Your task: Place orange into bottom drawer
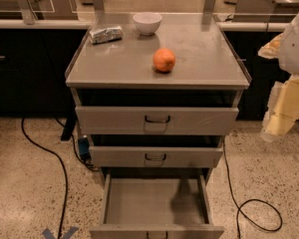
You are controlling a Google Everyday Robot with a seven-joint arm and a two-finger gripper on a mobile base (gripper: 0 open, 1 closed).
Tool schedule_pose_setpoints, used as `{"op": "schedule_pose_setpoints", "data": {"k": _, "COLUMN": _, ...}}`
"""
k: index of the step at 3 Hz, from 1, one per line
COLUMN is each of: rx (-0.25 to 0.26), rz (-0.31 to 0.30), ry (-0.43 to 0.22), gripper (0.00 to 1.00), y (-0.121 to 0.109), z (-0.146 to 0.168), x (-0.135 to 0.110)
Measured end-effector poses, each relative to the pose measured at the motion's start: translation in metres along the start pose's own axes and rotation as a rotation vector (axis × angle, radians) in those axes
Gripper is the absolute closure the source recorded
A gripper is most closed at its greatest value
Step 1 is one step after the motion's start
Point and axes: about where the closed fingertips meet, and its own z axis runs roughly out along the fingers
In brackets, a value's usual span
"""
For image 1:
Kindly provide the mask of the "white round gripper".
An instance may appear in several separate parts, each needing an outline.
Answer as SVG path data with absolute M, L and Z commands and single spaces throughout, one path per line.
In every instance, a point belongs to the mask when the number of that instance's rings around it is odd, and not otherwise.
M 258 55 L 264 59 L 278 58 L 282 70 L 298 75 L 285 83 L 276 82 L 271 89 L 260 136 L 273 142 L 285 136 L 299 120 L 299 13 L 283 34 L 259 49 Z

